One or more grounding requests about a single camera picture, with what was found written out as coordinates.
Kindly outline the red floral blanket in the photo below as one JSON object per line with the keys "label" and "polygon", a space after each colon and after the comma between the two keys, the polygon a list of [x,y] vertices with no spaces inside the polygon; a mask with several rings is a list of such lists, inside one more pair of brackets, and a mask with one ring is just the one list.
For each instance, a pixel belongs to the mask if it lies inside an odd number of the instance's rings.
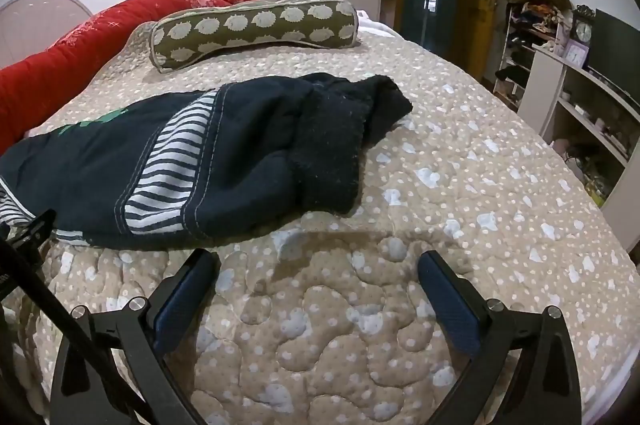
{"label": "red floral blanket", "polygon": [[140,24],[182,10],[243,1],[250,0],[125,0],[93,15],[47,50],[2,68],[1,150],[81,93]]}

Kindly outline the beige dotted quilted bedspread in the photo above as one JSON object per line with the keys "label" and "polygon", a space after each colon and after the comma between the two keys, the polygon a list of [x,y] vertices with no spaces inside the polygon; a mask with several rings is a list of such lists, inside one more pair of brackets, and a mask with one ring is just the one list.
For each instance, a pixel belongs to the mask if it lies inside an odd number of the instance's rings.
{"label": "beige dotted quilted bedspread", "polygon": [[411,113],[368,152],[354,211],[222,246],[220,280],[172,374],[209,424],[422,424],[463,369],[416,277],[427,249],[486,298],[550,305],[575,351],[582,419],[612,409],[639,351],[639,275],[563,159],[463,70],[412,42],[226,51],[162,74],[149,24],[42,125],[166,92],[314,72],[393,79]]}

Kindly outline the pink arched headboard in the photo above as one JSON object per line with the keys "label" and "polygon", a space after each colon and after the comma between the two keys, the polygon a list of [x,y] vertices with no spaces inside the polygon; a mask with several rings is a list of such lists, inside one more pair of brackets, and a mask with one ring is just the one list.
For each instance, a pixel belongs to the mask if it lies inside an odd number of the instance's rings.
{"label": "pink arched headboard", "polygon": [[91,18],[79,0],[10,0],[1,7],[2,68],[46,50]]}

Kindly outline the white open shelving unit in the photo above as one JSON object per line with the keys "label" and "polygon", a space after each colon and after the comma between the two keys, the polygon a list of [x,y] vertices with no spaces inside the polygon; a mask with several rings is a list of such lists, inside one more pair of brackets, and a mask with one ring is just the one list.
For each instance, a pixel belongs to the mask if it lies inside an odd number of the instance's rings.
{"label": "white open shelving unit", "polygon": [[575,18],[596,18],[582,4],[554,36],[514,20],[506,27],[494,93],[560,154],[620,244],[639,243],[639,101],[588,67],[567,63]]}

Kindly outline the purple square alarm clock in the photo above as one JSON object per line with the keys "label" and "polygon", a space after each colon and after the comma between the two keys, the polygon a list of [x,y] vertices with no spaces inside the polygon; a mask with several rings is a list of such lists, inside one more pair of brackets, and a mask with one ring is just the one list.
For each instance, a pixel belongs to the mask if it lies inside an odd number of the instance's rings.
{"label": "purple square alarm clock", "polygon": [[589,47],[570,39],[567,41],[563,58],[574,67],[583,68],[587,60]]}

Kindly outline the black flat television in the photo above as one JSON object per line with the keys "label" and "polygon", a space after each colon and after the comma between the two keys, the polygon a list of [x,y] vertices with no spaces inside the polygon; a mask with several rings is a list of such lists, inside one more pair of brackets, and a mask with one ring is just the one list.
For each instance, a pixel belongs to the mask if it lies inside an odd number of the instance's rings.
{"label": "black flat television", "polygon": [[639,101],[640,32],[602,10],[592,26],[588,67]]}

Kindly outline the black round desk clock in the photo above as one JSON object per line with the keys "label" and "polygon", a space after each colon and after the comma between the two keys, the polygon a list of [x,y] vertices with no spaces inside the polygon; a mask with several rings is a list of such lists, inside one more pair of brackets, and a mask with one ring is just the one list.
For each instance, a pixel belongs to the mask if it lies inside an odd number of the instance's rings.
{"label": "black round desk clock", "polygon": [[573,21],[572,31],[570,32],[570,38],[589,47],[592,38],[592,28],[592,18],[575,18]]}

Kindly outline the pile of clothes on shelf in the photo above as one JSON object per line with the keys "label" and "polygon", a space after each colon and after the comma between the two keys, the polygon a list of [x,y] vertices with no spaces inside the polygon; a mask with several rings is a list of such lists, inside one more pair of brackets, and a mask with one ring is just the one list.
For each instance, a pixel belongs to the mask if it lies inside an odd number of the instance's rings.
{"label": "pile of clothes on shelf", "polygon": [[506,4],[515,21],[549,36],[555,35],[573,10],[570,0],[506,0]]}

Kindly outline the olive hedgehog pattern bolster pillow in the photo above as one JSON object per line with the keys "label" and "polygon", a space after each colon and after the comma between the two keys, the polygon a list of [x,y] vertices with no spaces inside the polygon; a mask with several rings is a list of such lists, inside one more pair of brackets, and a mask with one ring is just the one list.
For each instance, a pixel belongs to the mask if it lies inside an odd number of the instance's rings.
{"label": "olive hedgehog pattern bolster pillow", "polygon": [[347,0],[257,0],[197,8],[155,24],[150,58],[165,73],[219,51],[264,44],[350,48],[356,44],[358,27],[357,10]]}

